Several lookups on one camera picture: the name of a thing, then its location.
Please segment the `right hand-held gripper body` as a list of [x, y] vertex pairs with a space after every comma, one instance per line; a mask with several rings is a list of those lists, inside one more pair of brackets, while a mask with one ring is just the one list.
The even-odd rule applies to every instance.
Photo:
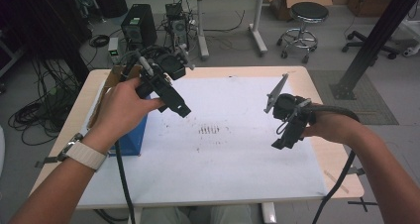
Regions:
[[281, 93], [289, 74], [284, 73], [281, 81], [275, 86], [271, 93], [267, 95], [267, 103], [264, 108], [266, 114], [272, 110], [274, 118], [282, 121], [282, 124], [276, 129], [276, 134], [280, 135], [285, 129], [280, 130], [282, 126], [290, 122], [294, 117], [303, 113], [303, 108], [309, 106], [312, 101], [310, 98], [298, 100], [297, 96]]

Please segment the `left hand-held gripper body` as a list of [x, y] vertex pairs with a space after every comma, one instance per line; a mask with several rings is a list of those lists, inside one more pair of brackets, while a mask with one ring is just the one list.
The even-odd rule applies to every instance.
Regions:
[[138, 87], [138, 95], [146, 98], [152, 92], [158, 92], [163, 85], [171, 85], [186, 74], [186, 69], [193, 70], [195, 65], [189, 58], [186, 45], [176, 46], [172, 51], [162, 46], [149, 46], [135, 49], [123, 55], [120, 61], [126, 60], [120, 75], [121, 81], [129, 79], [129, 75], [137, 64], [140, 67], [139, 78], [142, 83]]

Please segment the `blue cardboard box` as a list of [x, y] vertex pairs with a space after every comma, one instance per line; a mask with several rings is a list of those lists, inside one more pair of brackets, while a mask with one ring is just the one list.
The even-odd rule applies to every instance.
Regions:
[[[107, 76], [100, 81], [93, 103], [86, 115], [84, 124], [82, 125], [81, 132], [83, 134], [90, 130], [95, 124], [103, 95], [120, 81], [121, 73], [124, 68], [125, 67], [123, 65], [115, 65]], [[145, 116], [136, 128], [119, 139], [120, 152], [122, 156], [139, 156], [141, 154], [147, 121], [148, 116]]]

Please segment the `person's right hand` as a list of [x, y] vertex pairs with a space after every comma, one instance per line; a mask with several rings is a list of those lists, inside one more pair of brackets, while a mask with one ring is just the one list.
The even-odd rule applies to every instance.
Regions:
[[302, 137], [321, 137], [335, 143], [346, 143], [360, 126], [356, 120], [329, 111], [316, 111], [316, 122], [306, 127]]

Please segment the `person's left hand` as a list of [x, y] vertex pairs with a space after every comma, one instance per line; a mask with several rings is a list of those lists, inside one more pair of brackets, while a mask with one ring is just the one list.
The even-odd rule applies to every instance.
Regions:
[[141, 99], [136, 93], [140, 83], [139, 78], [120, 82], [104, 95], [96, 122], [82, 140], [84, 145], [106, 154], [144, 116], [164, 105], [159, 98]]

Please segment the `open grey computer case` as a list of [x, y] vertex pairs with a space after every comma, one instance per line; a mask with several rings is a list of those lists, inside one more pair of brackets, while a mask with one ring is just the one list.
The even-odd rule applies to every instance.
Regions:
[[165, 5], [168, 31], [175, 46], [185, 45], [189, 49], [188, 23], [180, 3]]

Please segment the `black computer tower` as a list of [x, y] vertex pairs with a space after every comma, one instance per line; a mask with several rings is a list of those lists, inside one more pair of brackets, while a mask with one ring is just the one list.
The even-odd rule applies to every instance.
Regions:
[[134, 4], [121, 24], [121, 29], [129, 45], [146, 48], [152, 46], [158, 38], [149, 4]]

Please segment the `white paper sheet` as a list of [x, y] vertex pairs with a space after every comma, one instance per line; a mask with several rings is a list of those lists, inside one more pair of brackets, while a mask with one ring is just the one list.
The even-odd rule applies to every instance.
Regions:
[[327, 192], [308, 140], [276, 149], [279, 121], [264, 113], [275, 77], [181, 78], [174, 83], [186, 117], [149, 114], [141, 152], [123, 159], [124, 195], [115, 158], [93, 176], [79, 204], [120, 207], [318, 198]]

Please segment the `small white device green light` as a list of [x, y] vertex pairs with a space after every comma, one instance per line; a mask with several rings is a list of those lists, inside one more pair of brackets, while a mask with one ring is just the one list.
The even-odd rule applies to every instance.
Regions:
[[119, 53], [119, 39], [116, 37], [111, 37], [108, 43], [108, 55], [113, 63], [117, 63], [120, 58]]

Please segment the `strip of clear tape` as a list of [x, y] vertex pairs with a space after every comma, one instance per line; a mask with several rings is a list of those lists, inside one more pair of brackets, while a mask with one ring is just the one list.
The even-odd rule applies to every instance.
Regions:
[[339, 182], [339, 180], [336, 177], [334, 177], [331, 173], [329, 173], [327, 170], [324, 170], [324, 174], [334, 182], [333, 187], [335, 189], [342, 189], [344, 192], [349, 193], [349, 190], [341, 182]]

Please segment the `grey floor mat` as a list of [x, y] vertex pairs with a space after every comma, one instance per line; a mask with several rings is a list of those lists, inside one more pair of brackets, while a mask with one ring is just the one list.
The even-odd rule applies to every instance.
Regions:
[[337, 84], [344, 73], [343, 70], [309, 70], [324, 104], [352, 110], [365, 125], [398, 125], [395, 116], [366, 75], [358, 81], [350, 98], [335, 98], [331, 86]]

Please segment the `wristwatch with white band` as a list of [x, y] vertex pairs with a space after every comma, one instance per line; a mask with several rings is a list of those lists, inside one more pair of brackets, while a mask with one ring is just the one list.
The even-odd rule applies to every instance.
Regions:
[[88, 168], [99, 170], [107, 156], [84, 145], [82, 139], [83, 135], [76, 133], [60, 151], [56, 159], [63, 162], [67, 158], [71, 158]]

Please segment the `black round stool chrome base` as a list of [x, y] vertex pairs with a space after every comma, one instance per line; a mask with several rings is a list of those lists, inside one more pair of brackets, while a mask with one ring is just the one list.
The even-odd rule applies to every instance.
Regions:
[[298, 21], [300, 26], [285, 31], [277, 40], [277, 45], [283, 47], [280, 57], [288, 57], [288, 49], [295, 47], [298, 49], [306, 50], [306, 54], [302, 59], [303, 63], [307, 63], [311, 53], [315, 52], [318, 48], [317, 37], [307, 30], [308, 24], [319, 24], [324, 22], [328, 16], [328, 9], [315, 2], [299, 2], [291, 6], [289, 14], [292, 19]]

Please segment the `black office chair base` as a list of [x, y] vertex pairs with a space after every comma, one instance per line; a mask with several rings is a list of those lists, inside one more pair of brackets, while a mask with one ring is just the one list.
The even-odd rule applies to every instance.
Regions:
[[[346, 39], [348, 40], [348, 42], [342, 47], [343, 53], [346, 53], [349, 50], [349, 48], [361, 48], [365, 44], [368, 44], [370, 47], [372, 47], [372, 43], [369, 41], [368, 37], [361, 34], [358, 31], [352, 31], [351, 33], [346, 35]], [[383, 52], [387, 53], [388, 59], [396, 59], [396, 57], [399, 55], [399, 50], [389, 47], [387, 45], [381, 45], [380, 49]]]

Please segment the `black curtain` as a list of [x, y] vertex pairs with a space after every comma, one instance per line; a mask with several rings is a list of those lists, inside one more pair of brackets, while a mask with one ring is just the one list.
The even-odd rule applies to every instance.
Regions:
[[92, 37], [75, 0], [0, 0], [0, 26], [39, 59], [82, 61], [79, 49]]

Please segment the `black aluminium post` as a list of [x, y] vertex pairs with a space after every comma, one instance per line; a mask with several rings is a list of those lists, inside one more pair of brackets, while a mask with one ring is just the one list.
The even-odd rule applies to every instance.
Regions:
[[385, 45], [415, 2], [416, 0], [390, 1], [370, 34], [367, 36], [372, 43], [372, 47], [368, 44], [361, 47], [339, 82], [331, 86], [335, 98], [346, 99], [351, 97], [353, 89], [356, 87], [358, 81], [362, 78], [378, 55], [380, 46]]

